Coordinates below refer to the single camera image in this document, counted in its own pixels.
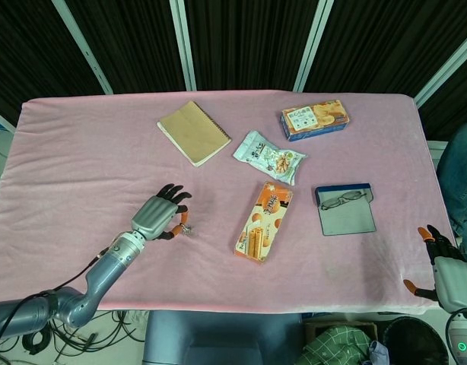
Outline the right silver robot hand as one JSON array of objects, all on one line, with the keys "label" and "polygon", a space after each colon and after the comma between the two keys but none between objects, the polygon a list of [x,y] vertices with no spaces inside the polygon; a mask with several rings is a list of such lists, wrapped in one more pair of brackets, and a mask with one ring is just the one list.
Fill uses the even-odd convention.
[{"label": "right silver robot hand", "polygon": [[405,279],[403,284],[414,296],[439,303],[447,313],[467,310],[467,260],[450,240],[431,226],[419,227],[430,259],[434,289],[417,287]]}]

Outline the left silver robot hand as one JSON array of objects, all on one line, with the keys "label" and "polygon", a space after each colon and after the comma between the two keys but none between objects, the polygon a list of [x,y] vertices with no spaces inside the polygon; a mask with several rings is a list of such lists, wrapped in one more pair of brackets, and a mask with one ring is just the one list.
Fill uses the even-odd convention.
[{"label": "left silver robot hand", "polygon": [[171,240],[180,233],[189,231],[189,209],[181,205],[191,198],[183,186],[167,184],[149,198],[131,220],[132,230],[145,240]]}]

